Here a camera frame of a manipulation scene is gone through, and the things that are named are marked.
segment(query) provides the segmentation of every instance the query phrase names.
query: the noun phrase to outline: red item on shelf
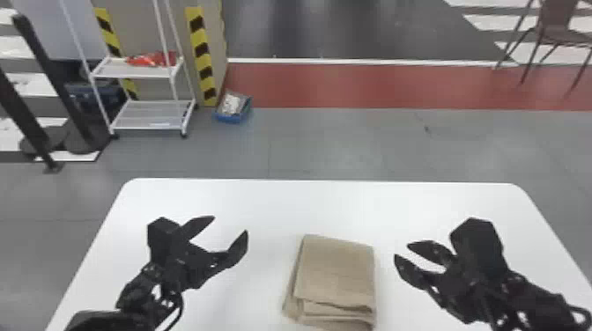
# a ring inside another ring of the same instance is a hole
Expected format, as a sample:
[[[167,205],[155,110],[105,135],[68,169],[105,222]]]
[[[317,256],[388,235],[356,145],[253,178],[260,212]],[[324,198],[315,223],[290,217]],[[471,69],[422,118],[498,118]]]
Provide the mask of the red item on shelf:
[[[171,50],[168,52],[168,60],[171,66],[177,64],[177,52]],[[135,56],[128,56],[125,62],[130,65],[139,67],[166,67],[167,59],[165,58],[164,52],[146,53]]]

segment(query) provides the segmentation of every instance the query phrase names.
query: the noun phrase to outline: beige towel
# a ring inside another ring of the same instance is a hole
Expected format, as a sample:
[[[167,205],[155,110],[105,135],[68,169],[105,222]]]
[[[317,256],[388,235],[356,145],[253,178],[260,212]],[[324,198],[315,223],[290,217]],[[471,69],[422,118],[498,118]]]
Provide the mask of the beige towel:
[[[290,277],[284,313],[329,331],[368,331],[375,323],[374,251],[306,235]]]

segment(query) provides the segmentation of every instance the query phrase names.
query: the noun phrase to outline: black stand base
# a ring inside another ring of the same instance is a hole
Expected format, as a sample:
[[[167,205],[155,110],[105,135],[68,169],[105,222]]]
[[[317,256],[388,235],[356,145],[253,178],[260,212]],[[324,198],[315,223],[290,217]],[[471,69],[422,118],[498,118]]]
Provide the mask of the black stand base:
[[[47,166],[45,168],[45,170],[43,170],[43,173],[45,173],[45,174],[59,173],[62,171],[63,165],[64,165],[64,162],[55,162],[55,166],[53,168],[50,168]]]
[[[46,127],[45,133],[49,136],[48,143],[43,146],[45,151],[51,152],[55,151],[57,148],[63,145],[63,142],[66,140],[68,136],[68,130],[62,127]],[[21,151],[26,155],[38,155],[39,153],[37,150],[31,145],[28,139],[23,138],[18,145]]]
[[[102,151],[107,147],[111,136],[105,127],[89,126],[89,129],[92,133],[93,140],[87,141],[78,133],[75,127],[70,127],[70,134],[64,142],[66,150],[72,154],[83,155],[94,151]]]

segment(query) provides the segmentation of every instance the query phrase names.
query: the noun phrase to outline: shelf rack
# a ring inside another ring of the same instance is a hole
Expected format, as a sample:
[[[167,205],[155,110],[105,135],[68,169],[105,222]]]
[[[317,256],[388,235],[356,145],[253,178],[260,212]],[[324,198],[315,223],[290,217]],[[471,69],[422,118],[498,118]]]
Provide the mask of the shelf rack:
[[[179,33],[173,19],[173,11],[171,10],[170,0],[152,0],[152,6],[154,7],[154,16],[156,18],[156,24],[159,29],[160,44],[162,51],[165,54],[166,66],[163,67],[138,67],[132,66],[125,62],[125,59],[121,57],[112,56],[104,45],[105,57],[100,61],[99,65],[93,70],[90,70],[88,62],[85,57],[85,52],[82,49],[78,33],[70,17],[70,13],[66,8],[64,0],[60,0],[62,6],[63,15],[66,18],[66,23],[70,29],[70,33],[74,39],[77,51],[80,54],[83,67],[89,77],[89,81],[94,92],[94,96],[99,104],[99,109],[105,124],[109,130],[111,136],[116,136],[115,131],[117,129],[178,129],[181,132],[182,137],[187,137],[187,126],[189,119],[193,113],[193,109],[196,106],[196,95],[193,90],[191,78],[189,77],[189,69],[187,63],[184,61],[182,56],[176,59],[175,65],[171,65],[170,58],[167,56],[169,53],[169,47],[167,39],[165,37],[164,28],[162,25],[162,17],[160,14],[159,1],[163,1],[166,6],[166,13],[168,20],[173,31],[174,42],[176,46],[177,54],[182,53],[181,40],[179,39]],[[193,99],[179,99],[179,93],[175,84],[175,79],[179,71],[183,69],[187,84],[191,92]],[[133,100],[128,92],[125,91],[127,101],[120,109],[119,114],[110,121],[107,116],[107,111],[99,95],[97,89],[96,80],[102,78],[116,78],[119,80],[120,85],[122,79],[168,79],[171,85],[171,93],[173,98],[168,100]]]

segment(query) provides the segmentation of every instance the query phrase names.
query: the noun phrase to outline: white wall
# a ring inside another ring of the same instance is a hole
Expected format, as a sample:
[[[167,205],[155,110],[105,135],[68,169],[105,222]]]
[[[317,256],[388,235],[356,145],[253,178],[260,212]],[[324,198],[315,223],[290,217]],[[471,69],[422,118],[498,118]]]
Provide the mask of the white wall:
[[[105,55],[99,25],[89,0],[64,0],[87,58]],[[14,9],[26,15],[41,44],[54,59],[79,59],[58,0],[12,0]]]

